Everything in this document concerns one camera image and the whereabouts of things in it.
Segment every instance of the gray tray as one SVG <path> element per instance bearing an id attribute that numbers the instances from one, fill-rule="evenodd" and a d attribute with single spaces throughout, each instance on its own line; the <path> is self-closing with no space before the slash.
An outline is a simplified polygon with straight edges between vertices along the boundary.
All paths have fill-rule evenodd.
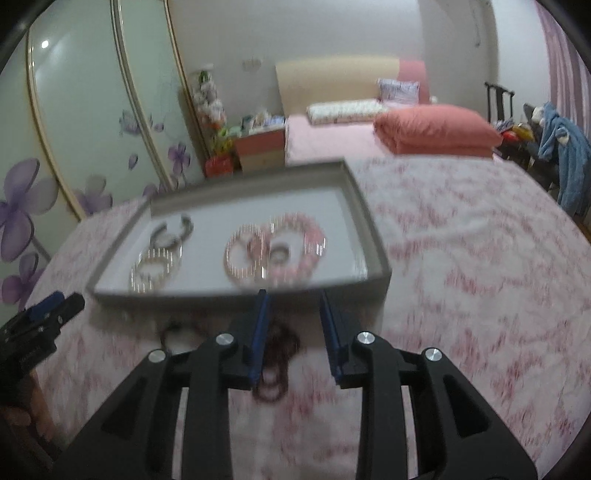
<path id="1" fill-rule="evenodd" d="M 226 243 L 241 225 L 264 223 L 286 212 L 314 217 L 326 233 L 327 248 L 306 285 L 267 288 L 275 305 L 316 307 L 322 290 L 345 303 L 383 300 L 392 271 L 365 200 L 342 160 L 209 180 L 153 197 L 107 250 L 87 288 L 98 302 L 125 308 L 227 310 L 252 305 L 256 289 L 241 289 L 225 274 Z M 129 271 L 155 226 L 166 220 L 180 227 L 181 213 L 191 216 L 194 232 L 183 245 L 177 274 L 155 293 L 131 292 Z"/>

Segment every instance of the white tray bottom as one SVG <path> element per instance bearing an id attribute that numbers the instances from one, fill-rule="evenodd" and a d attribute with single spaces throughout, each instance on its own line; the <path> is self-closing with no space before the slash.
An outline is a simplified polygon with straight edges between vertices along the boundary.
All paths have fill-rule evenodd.
<path id="1" fill-rule="evenodd" d="M 230 280 L 223 267 L 224 250 L 232 234 L 243 224 L 263 224 L 284 213 L 295 212 L 314 218 L 327 238 L 325 255 L 307 283 L 308 287 L 349 283 L 368 277 L 367 262 L 345 194 L 340 187 L 327 186 L 261 194 L 239 202 L 209 203 L 169 215 L 152 217 L 147 210 L 109 262 L 96 285 L 96 293 L 129 294 L 130 269 L 147 248 L 150 235 L 162 221 L 168 222 L 168 231 L 178 232 L 181 213 L 191 217 L 194 231 L 183 245 L 179 270 L 156 295 L 188 297 L 239 293 L 242 289 Z"/>

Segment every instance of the red bag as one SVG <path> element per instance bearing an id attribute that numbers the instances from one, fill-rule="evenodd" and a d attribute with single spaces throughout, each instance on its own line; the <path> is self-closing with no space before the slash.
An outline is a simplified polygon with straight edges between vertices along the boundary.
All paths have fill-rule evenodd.
<path id="1" fill-rule="evenodd" d="M 205 162 L 205 175 L 207 175 L 207 178 L 219 177 L 221 175 L 232 174 L 233 172 L 234 166 L 232 157 L 229 154 L 218 155 Z"/>

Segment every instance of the headboard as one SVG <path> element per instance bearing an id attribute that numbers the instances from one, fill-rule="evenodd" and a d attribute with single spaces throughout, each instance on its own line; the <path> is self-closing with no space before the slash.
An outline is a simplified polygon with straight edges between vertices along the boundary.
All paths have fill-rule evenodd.
<path id="1" fill-rule="evenodd" d="M 422 61 L 335 56 L 284 61 L 275 69 L 285 116 L 306 113 L 312 103 L 377 98 L 379 78 L 419 81 L 421 103 L 428 103 L 429 99 L 427 72 Z"/>

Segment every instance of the patterned bedspread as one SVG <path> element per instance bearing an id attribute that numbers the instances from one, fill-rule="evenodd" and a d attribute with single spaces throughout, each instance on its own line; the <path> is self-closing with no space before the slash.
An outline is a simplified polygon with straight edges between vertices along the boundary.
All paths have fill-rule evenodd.
<path id="1" fill-rule="evenodd" d="M 570 218 L 512 164 L 380 158 L 352 170 L 394 273 L 383 313 L 365 322 L 398 348 L 438 346 L 472 380 L 535 460 L 540 478 L 591 411 L 591 247 Z M 83 222 L 30 302 L 82 289 L 139 202 Z M 157 348 L 158 319 L 87 308 L 39 369 L 61 435 L 71 440 L 117 384 Z M 226 319 L 191 317 L 199 335 Z M 353 479 L 361 393 L 330 376 L 317 316 L 279 318 L 302 348 L 277 404 L 232 392 L 237 479 Z M 415 451 L 409 453 L 411 464 Z"/>

